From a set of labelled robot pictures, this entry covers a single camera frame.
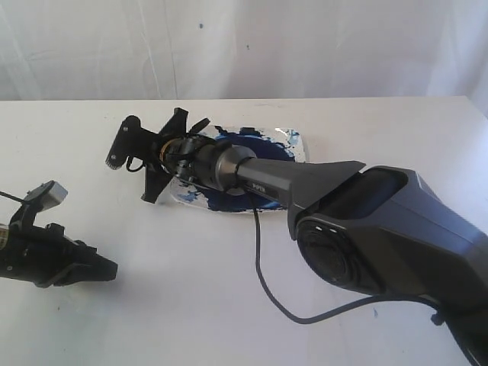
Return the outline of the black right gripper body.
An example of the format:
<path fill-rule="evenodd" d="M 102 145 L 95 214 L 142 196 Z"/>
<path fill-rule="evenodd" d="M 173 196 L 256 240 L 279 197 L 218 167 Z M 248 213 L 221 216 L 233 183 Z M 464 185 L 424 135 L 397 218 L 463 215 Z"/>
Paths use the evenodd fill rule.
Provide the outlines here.
<path fill-rule="evenodd" d="M 154 204 L 173 178 L 188 184 L 197 182 L 194 163 L 197 153 L 211 142 L 201 134 L 210 120 L 204 118 L 188 129 L 187 119 L 186 110 L 175 108 L 172 117 L 150 140 L 149 155 L 144 160 L 143 201 Z"/>

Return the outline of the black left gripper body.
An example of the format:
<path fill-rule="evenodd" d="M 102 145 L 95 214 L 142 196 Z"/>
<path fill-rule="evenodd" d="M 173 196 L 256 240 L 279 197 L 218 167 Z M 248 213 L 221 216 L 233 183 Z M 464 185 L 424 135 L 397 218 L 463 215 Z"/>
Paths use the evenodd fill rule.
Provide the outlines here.
<path fill-rule="evenodd" d="M 93 266 L 95 248 L 66 237 L 59 224 L 35 226 L 39 212 L 39 204 L 23 203 L 1 229 L 1 276 L 37 287 L 73 284 L 79 270 Z"/>

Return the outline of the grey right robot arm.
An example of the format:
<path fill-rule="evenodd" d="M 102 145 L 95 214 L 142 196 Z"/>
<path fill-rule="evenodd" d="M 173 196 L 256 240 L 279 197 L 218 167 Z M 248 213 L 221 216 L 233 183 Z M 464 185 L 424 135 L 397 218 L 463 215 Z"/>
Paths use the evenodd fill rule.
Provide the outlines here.
<path fill-rule="evenodd" d="M 262 157 L 249 139 L 208 119 L 192 127 L 176 108 L 159 132 L 130 115 L 106 158 L 112 169 L 134 159 L 146 172 L 143 200 L 155 202 L 173 179 L 228 195 L 261 196 L 287 211 L 287 227 L 313 272 L 363 298 L 308 318 L 309 325 L 370 303 L 409 301 L 435 310 L 472 365 L 487 363 L 487 236 L 447 207 L 409 169 L 363 162 L 296 162 Z"/>

